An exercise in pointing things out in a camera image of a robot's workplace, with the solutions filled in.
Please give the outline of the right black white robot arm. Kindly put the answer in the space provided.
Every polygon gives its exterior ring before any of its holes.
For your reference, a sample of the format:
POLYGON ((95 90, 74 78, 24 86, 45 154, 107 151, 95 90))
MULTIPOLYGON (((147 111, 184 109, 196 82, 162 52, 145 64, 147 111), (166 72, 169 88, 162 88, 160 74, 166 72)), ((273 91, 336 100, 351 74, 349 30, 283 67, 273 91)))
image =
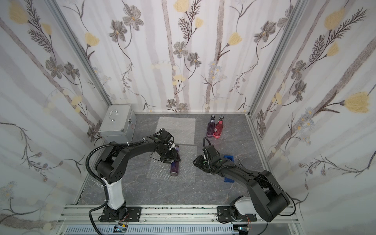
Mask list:
POLYGON ((203 139, 203 155, 193 164, 212 175, 229 178, 247 188, 256 213, 265 221, 271 222, 290 205, 287 193, 282 190, 271 172, 248 170, 220 156, 208 138, 203 139))

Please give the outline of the single bubble wrap sheet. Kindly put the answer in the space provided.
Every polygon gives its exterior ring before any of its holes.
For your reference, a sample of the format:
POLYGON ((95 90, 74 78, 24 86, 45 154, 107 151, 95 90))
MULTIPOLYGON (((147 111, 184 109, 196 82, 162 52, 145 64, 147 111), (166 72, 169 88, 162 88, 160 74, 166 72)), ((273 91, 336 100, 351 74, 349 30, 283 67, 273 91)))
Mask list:
POLYGON ((170 175, 171 164, 152 160, 147 172, 147 179, 194 183, 196 167, 193 165, 193 160, 196 159, 196 154, 197 146, 180 145, 179 155, 181 162, 179 163, 178 175, 170 175))

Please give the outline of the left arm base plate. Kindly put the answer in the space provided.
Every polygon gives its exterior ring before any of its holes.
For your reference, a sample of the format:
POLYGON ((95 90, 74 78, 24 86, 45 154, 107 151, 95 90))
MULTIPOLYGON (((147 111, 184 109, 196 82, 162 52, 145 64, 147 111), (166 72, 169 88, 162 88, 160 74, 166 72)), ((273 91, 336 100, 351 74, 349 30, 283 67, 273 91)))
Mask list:
POLYGON ((100 222, 139 222, 142 213, 142 207, 120 207, 115 210, 105 206, 100 222))

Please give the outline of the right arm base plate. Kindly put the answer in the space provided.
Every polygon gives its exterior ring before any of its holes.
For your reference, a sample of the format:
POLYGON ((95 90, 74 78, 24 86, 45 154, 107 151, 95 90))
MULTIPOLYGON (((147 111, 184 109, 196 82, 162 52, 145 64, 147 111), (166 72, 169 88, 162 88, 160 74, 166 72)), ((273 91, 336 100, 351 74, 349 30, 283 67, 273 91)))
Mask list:
POLYGON ((257 217, 255 214, 241 215, 238 211, 236 211, 235 207, 218 206, 216 210, 216 220, 220 223, 257 221, 257 217))

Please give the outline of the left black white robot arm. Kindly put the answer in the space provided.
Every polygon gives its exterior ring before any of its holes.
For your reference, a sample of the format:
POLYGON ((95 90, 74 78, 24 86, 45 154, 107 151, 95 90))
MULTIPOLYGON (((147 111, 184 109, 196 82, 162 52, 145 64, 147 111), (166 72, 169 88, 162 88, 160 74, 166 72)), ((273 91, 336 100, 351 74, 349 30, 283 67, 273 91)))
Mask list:
POLYGON ((163 128, 137 142, 111 142, 98 149, 104 149, 104 152, 97 160, 95 170, 106 196, 100 222, 119 222, 129 215, 121 185, 129 160, 145 153, 157 153, 159 162, 170 164, 180 161, 174 137, 163 128))

